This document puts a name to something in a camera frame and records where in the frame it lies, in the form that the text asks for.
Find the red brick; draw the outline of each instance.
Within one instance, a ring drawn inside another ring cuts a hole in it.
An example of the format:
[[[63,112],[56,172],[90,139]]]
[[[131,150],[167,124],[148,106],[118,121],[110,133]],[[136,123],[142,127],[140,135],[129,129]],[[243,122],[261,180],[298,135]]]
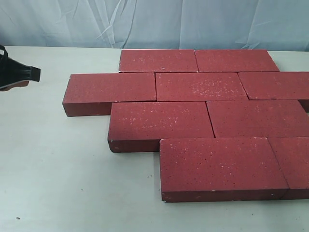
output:
[[[269,138],[289,185],[282,199],[309,199],[309,138]]]
[[[213,138],[205,102],[113,103],[108,143],[113,152],[159,151],[165,138]]]
[[[155,80],[159,102],[248,100],[235,72],[156,73]]]
[[[266,50],[195,51],[200,72],[279,71]]]
[[[296,100],[207,102],[215,137],[309,137]]]
[[[154,73],[71,75],[63,99],[67,116],[110,115],[112,102],[155,101]]]
[[[162,200],[274,200],[288,186],[266,138],[165,139]]]
[[[193,50],[122,50],[120,72],[198,72]]]
[[[299,100],[309,112],[309,72],[240,72],[250,100]]]

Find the white table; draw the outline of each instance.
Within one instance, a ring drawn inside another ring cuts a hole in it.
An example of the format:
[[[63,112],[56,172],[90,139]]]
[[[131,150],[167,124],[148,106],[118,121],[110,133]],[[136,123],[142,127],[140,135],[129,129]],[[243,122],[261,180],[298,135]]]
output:
[[[66,117],[70,74],[117,72],[121,50],[7,50],[42,74],[0,92],[1,232],[309,231],[309,200],[163,203],[158,154],[113,154],[109,116]],[[309,52],[270,54],[281,71],[309,71]]]

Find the black strap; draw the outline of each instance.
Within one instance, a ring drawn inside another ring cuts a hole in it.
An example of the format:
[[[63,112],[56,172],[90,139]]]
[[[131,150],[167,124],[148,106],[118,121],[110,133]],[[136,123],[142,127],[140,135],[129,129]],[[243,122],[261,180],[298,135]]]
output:
[[[0,55],[0,72],[5,69],[7,60],[8,60],[8,52],[6,51],[5,47],[0,45],[0,50],[3,51],[3,55]]]

